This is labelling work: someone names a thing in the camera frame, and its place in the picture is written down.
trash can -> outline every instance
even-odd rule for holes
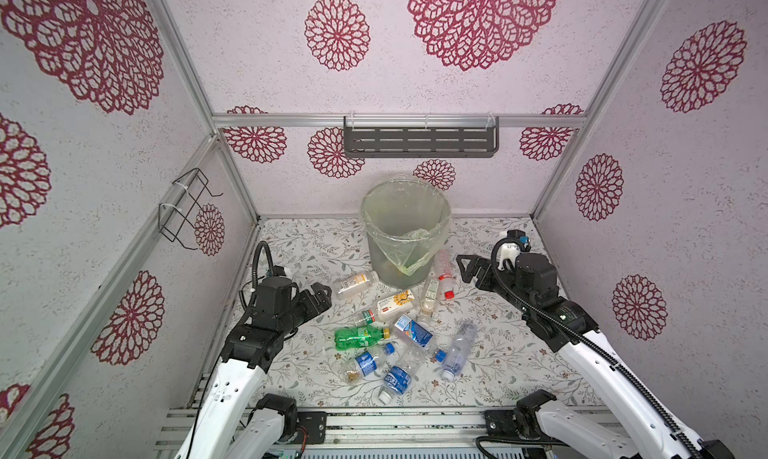
[[[451,206],[416,177],[396,177],[372,188],[360,206],[373,270],[387,285],[408,288],[424,280],[446,243]]]

plastic bottle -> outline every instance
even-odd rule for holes
[[[331,284],[331,290],[339,301],[346,301],[367,291],[379,282],[376,271],[362,272],[346,279],[339,279]]]
[[[395,323],[395,334],[408,344],[421,347],[423,350],[430,350],[432,344],[432,332],[428,331],[423,325],[409,318],[407,315],[401,315]]]
[[[440,280],[440,297],[453,299],[453,274],[451,273],[451,254],[447,249],[440,249],[435,254],[435,272]]]
[[[397,352],[393,342],[368,348],[367,351],[346,362],[346,376],[344,378],[348,383],[355,384],[363,377],[389,363],[397,355]]]
[[[424,294],[422,295],[420,315],[426,317],[432,317],[435,312],[435,302],[437,300],[437,290],[440,285],[440,281],[437,279],[435,272],[430,272],[427,276],[427,280],[424,282]]]
[[[410,289],[407,289],[406,291],[398,292],[386,299],[377,301],[376,305],[373,306],[373,309],[366,309],[353,315],[355,325],[360,327],[368,325],[374,321],[389,322],[400,314],[408,312],[416,307],[416,303],[413,299],[413,292],[411,292]]]
[[[372,325],[364,328],[337,329],[333,334],[337,351],[369,348],[389,339],[389,328],[378,329]]]
[[[418,368],[426,362],[424,349],[410,345],[403,351],[397,363],[384,376],[384,385],[379,390],[379,401],[388,405],[396,396],[403,395],[413,385]]]
[[[438,351],[435,358],[442,362],[442,378],[453,381],[462,372],[469,357],[469,351],[478,337],[478,329],[472,322],[465,322],[458,328],[448,352]]]

black motor joint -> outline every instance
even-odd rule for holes
[[[274,275],[256,285],[243,316],[226,337],[221,351],[224,362],[237,359],[267,372],[283,350],[286,334],[330,309],[330,287],[315,282],[311,291],[300,291],[283,268],[271,269]]]

black cable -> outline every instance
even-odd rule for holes
[[[299,328],[295,328],[291,332],[293,332],[293,334],[287,335],[285,338],[283,338],[283,342],[287,341],[288,339],[291,339],[294,335],[299,334]]]
[[[585,338],[583,335],[579,334],[577,331],[574,331],[573,329],[569,328],[567,325],[563,324],[560,320],[556,319],[554,316],[550,315],[549,313],[544,312],[538,307],[530,304],[526,298],[519,295],[511,287],[509,287],[509,285],[507,285],[504,282],[502,277],[502,272],[498,270],[498,260],[496,259],[496,254],[498,253],[498,250],[502,247],[502,245],[507,243],[514,243],[514,241],[515,239],[512,239],[512,238],[500,239],[493,246],[493,250],[491,251],[491,270],[493,271],[493,276],[496,279],[496,281],[499,283],[499,285],[502,286],[502,289],[504,289],[504,291],[507,294],[510,294],[512,297],[514,297],[525,308],[542,316],[544,319],[551,321],[552,324],[554,324],[558,329],[563,331],[565,335],[577,341],[583,342],[584,345],[586,345],[593,351],[597,352],[598,355],[600,355],[600,357],[604,358],[610,364],[611,368],[618,370],[624,377],[627,378],[627,380],[634,386],[634,388],[637,389],[638,392],[640,392],[643,395],[643,397],[645,397],[648,403],[656,410],[658,415],[661,416],[662,419],[664,419],[664,424],[669,429],[672,430],[673,437],[676,437],[677,439],[680,440],[680,442],[683,443],[683,445],[685,445],[685,448],[691,454],[691,457],[693,459],[703,459],[701,456],[701,453],[699,453],[698,449],[696,449],[696,446],[694,446],[694,444],[690,441],[688,436],[680,430],[680,427],[677,425],[677,422],[675,422],[675,420],[672,418],[672,415],[656,399],[656,397],[654,397],[654,395],[648,390],[648,388],[645,387],[643,383],[640,382],[640,379],[635,377],[634,374],[632,374],[632,372],[628,368],[620,364],[617,359],[611,356],[608,352],[604,351],[600,346],[598,346],[594,342]]]
[[[254,286],[259,283],[259,258],[261,256],[261,251],[264,250],[266,253],[266,265],[267,265],[267,271],[269,271],[268,275],[274,275],[274,262],[272,262],[272,252],[270,251],[270,245],[267,244],[264,241],[259,241],[258,244],[256,244],[256,250],[254,251],[254,260],[250,264],[250,277],[251,281],[254,283]]]
[[[567,446],[562,441],[553,439],[552,441],[543,441],[542,439],[531,439],[530,441],[522,439],[520,437],[507,437],[507,436],[479,436],[475,437],[475,447],[480,453],[486,456],[487,459],[498,459],[495,455],[488,452],[485,447],[480,444],[480,441],[485,442],[498,442],[501,444],[514,444],[514,445],[529,445],[529,446]]]
[[[243,289],[241,289],[240,291],[237,291],[237,294],[240,296],[240,305],[243,306],[243,310],[246,310],[247,305],[245,303],[245,295],[243,293]]]
[[[203,395],[200,396],[200,403],[197,406],[197,412],[194,415],[194,424],[192,424],[192,437],[190,437],[190,448],[187,449],[187,459],[190,459],[190,453],[192,452],[192,444],[194,444],[194,433],[197,430],[197,418],[200,416],[200,410],[203,408],[203,401],[205,401],[205,393],[208,390],[208,384],[214,379],[214,371],[216,371],[216,366],[218,365],[218,361],[214,361],[214,367],[210,368],[210,372],[208,373],[208,380],[205,383],[205,387],[203,387]]]

green plastic bottle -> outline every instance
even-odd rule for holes
[[[389,328],[378,329],[372,325],[363,328],[338,329],[334,334],[336,350],[369,348],[389,339]]]

